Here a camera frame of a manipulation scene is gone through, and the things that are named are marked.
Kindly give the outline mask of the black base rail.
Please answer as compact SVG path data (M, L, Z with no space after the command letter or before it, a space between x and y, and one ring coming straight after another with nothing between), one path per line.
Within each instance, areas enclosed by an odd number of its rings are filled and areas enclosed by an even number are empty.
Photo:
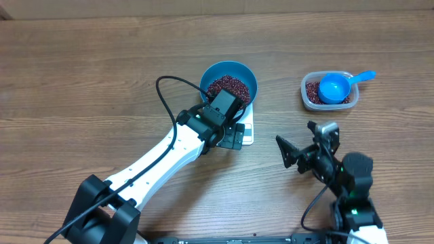
M295 233L288 237L223 237L179 239L159 237L149 239L150 244L333 244L334 240L325 234Z

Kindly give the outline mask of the teal metal bowl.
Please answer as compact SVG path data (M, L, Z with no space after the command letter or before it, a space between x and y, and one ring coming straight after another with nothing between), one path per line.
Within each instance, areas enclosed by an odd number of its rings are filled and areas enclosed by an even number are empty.
M240 80L249 90L250 101L246 102L249 106L256 98L258 93L258 82L255 74L243 63L225 60L211 65L202 75L199 87L207 91L210 84L215 80L229 75L232 78Z

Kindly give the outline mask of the red adzuki beans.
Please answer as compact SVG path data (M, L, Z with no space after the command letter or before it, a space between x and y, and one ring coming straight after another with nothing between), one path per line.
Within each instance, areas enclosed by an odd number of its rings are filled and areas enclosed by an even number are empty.
M307 98L313 104L324 104L324 102L320 99L318 94L319 85L320 85L319 81L306 83L305 85Z

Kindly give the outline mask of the clear plastic food container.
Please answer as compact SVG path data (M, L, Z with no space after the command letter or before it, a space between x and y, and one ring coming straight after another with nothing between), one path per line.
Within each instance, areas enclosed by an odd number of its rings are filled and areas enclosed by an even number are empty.
M310 83L318 83L321 79L329 73L340 74L346 78L351 78L353 75L343 70L329 70L329 71L317 71L307 74L300 84L300 92L304 107L311 111L333 111L333 110L345 110L350 109L356 105L359 100L359 88L357 84L351 86L351 92L348 96L349 102L341 104L316 104L312 102L308 97L307 85Z

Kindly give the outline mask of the blue plastic measuring scoop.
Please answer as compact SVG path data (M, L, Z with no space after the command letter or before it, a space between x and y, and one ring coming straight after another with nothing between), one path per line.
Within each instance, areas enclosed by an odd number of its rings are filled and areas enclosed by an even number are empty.
M325 104L339 104L351 93L351 86L376 77L376 72L365 71L354 77L345 77L338 73L328 73L319 83L318 96Z

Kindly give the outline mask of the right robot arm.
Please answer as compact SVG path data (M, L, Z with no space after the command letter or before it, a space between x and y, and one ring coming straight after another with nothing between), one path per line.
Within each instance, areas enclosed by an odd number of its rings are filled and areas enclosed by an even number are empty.
M386 230L370 198L373 159L360 152L349 152L338 160L335 153L340 146L340 129L335 122L309 121L307 127L313 133L313 143L304 149L276 137L286 168L296 165L300 174L310 171L325 184L301 217L300 225L306 232L292 234L290 242L388 244ZM330 205L332 226L306 226L307 214L327 190L336 196Z

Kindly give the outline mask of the white digital kitchen scale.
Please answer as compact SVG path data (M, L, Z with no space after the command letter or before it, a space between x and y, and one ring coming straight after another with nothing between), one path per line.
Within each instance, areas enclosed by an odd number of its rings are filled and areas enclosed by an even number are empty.
M245 125L244 135L243 135L243 146L249 146L254 143L254 112L253 112L253 104L250 104L242 118L239 120L239 123Z

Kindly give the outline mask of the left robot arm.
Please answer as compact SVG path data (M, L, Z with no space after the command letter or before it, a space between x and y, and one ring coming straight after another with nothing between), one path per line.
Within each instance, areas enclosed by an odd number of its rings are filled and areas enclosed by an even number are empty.
M70 243L145 243L138 233L141 211L182 167L215 146L239 150L244 125L240 98L223 89L210 103L182 111L167 136L137 162L101 180L79 186L61 235Z

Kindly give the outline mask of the red beans in bowl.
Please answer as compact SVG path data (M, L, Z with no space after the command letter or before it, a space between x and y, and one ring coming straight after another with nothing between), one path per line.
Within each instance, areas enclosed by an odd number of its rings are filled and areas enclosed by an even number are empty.
M216 97L223 89L241 98L247 105L252 101L250 90L240 79L225 75L213 81L207 90L209 96Z

